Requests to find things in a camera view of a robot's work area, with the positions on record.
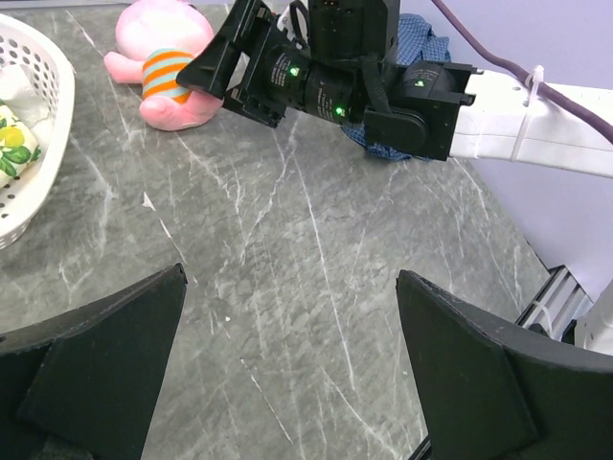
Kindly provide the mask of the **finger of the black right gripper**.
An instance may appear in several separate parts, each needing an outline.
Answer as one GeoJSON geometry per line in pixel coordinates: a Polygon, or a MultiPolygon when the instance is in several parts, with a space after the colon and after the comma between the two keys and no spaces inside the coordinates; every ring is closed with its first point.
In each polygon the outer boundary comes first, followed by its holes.
{"type": "Polygon", "coordinates": [[[242,55],[251,56],[262,29],[259,11],[267,15],[262,1],[236,1],[212,41],[176,77],[189,90],[223,94],[242,55]]]}

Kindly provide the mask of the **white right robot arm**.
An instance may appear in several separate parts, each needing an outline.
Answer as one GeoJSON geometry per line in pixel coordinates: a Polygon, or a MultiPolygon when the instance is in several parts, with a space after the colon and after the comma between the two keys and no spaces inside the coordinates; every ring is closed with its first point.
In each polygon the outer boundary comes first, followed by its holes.
{"type": "Polygon", "coordinates": [[[612,94],[553,84],[487,54],[489,69],[409,57],[396,1],[237,1],[177,75],[267,127],[295,109],[392,158],[492,159],[608,177],[612,94]]]}

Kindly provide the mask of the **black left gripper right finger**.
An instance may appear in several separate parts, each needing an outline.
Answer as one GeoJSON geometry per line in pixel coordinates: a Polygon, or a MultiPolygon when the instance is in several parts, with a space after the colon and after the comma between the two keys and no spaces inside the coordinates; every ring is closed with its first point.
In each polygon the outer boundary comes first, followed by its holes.
{"type": "Polygon", "coordinates": [[[609,459],[612,358],[397,277],[430,459],[609,459]]]}

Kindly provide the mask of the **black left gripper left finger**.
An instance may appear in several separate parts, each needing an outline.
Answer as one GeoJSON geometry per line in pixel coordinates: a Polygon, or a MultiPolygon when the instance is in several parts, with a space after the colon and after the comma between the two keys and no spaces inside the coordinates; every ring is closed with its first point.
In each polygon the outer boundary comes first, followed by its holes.
{"type": "Polygon", "coordinates": [[[187,292],[181,264],[1,335],[1,456],[54,436],[97,459],[139,459],[187,292]]]}

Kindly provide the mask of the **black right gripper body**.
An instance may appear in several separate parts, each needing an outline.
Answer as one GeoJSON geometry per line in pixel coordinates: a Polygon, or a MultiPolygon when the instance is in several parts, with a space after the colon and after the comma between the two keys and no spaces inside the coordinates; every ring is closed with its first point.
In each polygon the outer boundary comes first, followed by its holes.
{"type": "Polygon", "coordinates": [[[267,15],[259,11],[263,22],[255,51],[248,56],[240,82],[226,89],[223,102],[225,109],[267,127],[276,127],[289,106],[301,105],[297,90],[289,88],[289,78],[301,77],[307,67],[304,50],[277,28],[278,14],[269,7],[267,15]]]}

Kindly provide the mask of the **pink pig plush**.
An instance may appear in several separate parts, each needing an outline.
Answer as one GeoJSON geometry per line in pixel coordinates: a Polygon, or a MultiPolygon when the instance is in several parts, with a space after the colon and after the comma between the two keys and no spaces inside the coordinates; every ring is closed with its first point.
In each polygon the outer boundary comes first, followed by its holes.
{"type": "Polygon", "coordinates": [[[139,112],[150,127],[200,127],[221,109],[222,100],[176,79],[214,36],[205,15],[187,1],[136,1],[119,16],[117,50],[104,56],[104,66],[116,83],[141,86],[139,112]]]}

